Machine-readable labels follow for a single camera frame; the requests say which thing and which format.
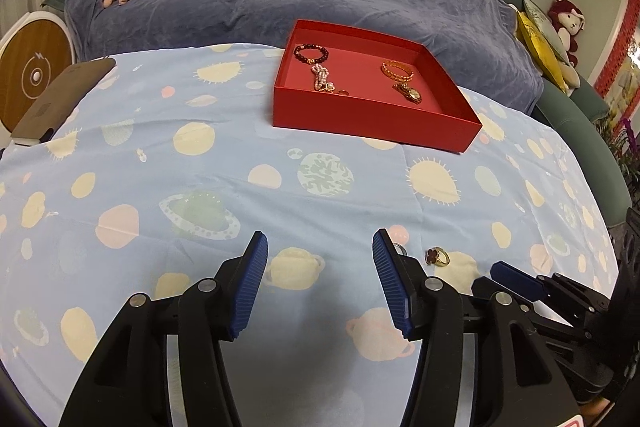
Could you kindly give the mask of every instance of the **red plush toy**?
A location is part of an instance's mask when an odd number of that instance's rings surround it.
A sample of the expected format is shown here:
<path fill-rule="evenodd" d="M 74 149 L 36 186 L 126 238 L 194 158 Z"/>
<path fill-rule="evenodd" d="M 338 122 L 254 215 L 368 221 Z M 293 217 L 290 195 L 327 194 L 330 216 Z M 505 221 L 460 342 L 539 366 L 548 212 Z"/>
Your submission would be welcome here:
<path fill-rule="evenodd" d="M 575 68 L 578 65 L 578 57 L 574 55 L 578 51 L 575 36 L 584 29 L 584 15 L 574 3 L 568 0 L 555 0 L 548 15 L 569 55 L 569 62 Z"/>

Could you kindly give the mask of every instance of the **red box lid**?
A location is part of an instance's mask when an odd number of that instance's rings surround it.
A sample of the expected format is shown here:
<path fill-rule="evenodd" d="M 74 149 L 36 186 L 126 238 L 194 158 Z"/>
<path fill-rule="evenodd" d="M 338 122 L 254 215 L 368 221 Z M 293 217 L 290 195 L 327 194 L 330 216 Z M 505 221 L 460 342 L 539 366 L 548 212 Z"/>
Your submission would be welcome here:
<path fill-rule="evenodd" d="M 322 63 L 335 91 L 314 90 L 311 67 L 293 56 L 301 44 L 329 51 Z M 306 50 L 305 56 L 320 52 Z M 415 104 L 393 89 L 380 69 L 386 60 L 408 65 Z M 309 20 L 297 20 L 273 88 L 273 125 L 378 138 L 398 143 L 464 152 L 482 124 L 440 63 L 417 42 L 391 35 Z"/>

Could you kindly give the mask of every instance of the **white sticker with red border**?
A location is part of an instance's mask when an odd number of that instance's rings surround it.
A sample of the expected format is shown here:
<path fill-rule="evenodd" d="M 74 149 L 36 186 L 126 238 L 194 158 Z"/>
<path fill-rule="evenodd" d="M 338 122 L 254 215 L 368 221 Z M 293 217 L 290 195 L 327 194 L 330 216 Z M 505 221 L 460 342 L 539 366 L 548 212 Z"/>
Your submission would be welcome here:
<path fill-rule="evenodd" d="M 582 416 L 578 415 L 561 423 L 558 427 L 584 427 L 584 422 L 582 421 Z"/>

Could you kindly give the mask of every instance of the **purple flower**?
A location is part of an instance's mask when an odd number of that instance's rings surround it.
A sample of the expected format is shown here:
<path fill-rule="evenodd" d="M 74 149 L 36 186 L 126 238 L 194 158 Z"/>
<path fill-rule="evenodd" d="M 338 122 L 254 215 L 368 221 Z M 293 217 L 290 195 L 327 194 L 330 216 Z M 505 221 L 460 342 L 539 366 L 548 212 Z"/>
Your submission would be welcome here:
<path fill-rule="evenodd" d="M 634 136 L 634 130 L 631 128 L 631 121 L 628 118 L 623 118 L 622 125 L 625 126 L 626 139 L 629 142 L 629 149 L 633 154 L 638 154 L 638 143 L 636 142 L 636 136 Z"/>

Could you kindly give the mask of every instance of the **blue gripper pad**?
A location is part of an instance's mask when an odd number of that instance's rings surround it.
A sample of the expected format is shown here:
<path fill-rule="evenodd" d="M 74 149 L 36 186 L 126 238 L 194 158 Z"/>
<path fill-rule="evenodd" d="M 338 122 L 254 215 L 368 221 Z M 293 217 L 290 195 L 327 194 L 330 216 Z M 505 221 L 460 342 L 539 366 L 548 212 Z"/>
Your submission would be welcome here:
<path fill-rule="evenodd" d="M 545 288 L 540 280 L 514 268 L 504 261 L 494 263 L 490 273 L 491 279 L 495 282 L 531 302 L 544 301 L 546 298 Z"/>
<path fill-rule="evenodd" d="M 404 267 L 399 259 L 394 259 L 394 257 L 398 257 L 398 252 L 391 243 L 386 230 L 378 230 L 374 234 L 372 248 L 373 262 L 376 264 L 394 326 L 402 331 L 402 336 L 406 338 L 412 333 L 414 325 L 409 318 L 409 291 L 402 283 L 399 273 L 399 269 L 404 269 Z"/>
<path fill-rule="evenodd" d="M 260 281 L 267 266 L 269 247 L 267 236 L 262 232 L 255 232 L 240 262 L 238 285 L 232 298 L 231 321 L 229 332 L 236 339 L 240 331 L 246 328 L 254 307 L 255 296 L 258 294 Z"/>

